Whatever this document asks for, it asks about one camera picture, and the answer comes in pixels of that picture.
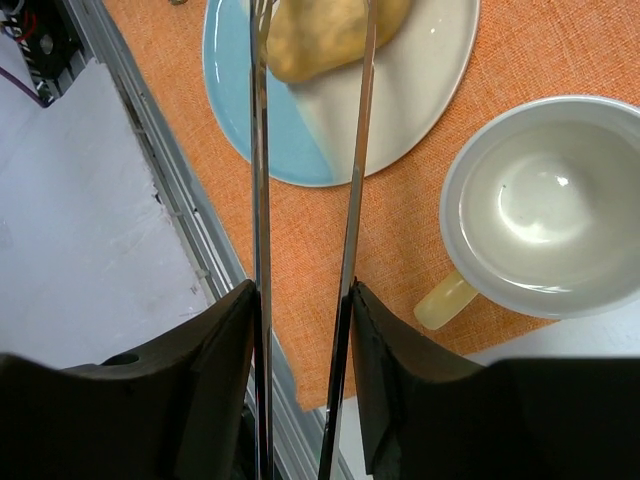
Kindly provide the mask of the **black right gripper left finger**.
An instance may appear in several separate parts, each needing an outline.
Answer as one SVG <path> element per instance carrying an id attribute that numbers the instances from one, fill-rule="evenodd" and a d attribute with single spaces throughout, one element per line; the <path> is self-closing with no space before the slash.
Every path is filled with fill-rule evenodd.
<path id="1" fill-rule="evenodd" d="M 5 479 L 226 479 L 253 348 L 250 281 L 104 363 L 1 358 Z"/>

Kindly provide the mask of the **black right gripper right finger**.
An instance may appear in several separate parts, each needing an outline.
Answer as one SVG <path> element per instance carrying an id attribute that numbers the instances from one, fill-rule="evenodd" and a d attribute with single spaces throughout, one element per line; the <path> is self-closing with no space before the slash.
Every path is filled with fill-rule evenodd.
<path id="1" fill-rule="evenodd" d="M 366 471 L 377 479 L 635 479 L 639 362 L 481 366 L 397 318 L 363 283 L 352 351 Z"/>

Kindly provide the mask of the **oblong golden bread roll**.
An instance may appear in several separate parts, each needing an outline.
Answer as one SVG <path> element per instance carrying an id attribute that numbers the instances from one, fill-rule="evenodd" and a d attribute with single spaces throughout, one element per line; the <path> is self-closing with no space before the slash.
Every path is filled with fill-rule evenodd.
<path id="1" fill-rule="evenodd" d="M 266 40 L 266 63 L 281 82 L 297 84 L 363 58 L 368 3 L 280 1 Z"/>

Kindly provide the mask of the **metal serving tongs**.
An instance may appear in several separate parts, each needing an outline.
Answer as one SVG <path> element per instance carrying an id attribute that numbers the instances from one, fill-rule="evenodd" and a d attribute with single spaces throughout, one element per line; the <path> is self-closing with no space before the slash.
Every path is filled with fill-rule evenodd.
<path id="1" fill-rule="evenodd" d="M 268 95 L 266 40 L 273 3 L 249 3 L 251 171 L 254 273 L 258 304 L 254 317 L 256 459 L 258 479 L 274 477 L 272 405 L 272 295 L 269 202 Z M 369 139 L 377 42 L 378 3 L 367 3 L 366 41 L 359 99 L 349 208 L 341 266 L 339 301 L 329 375 L 326 418 L 317 477 L 330 479 L 339 456 L 346 362 L 351 327 L 355 266 Z"/>

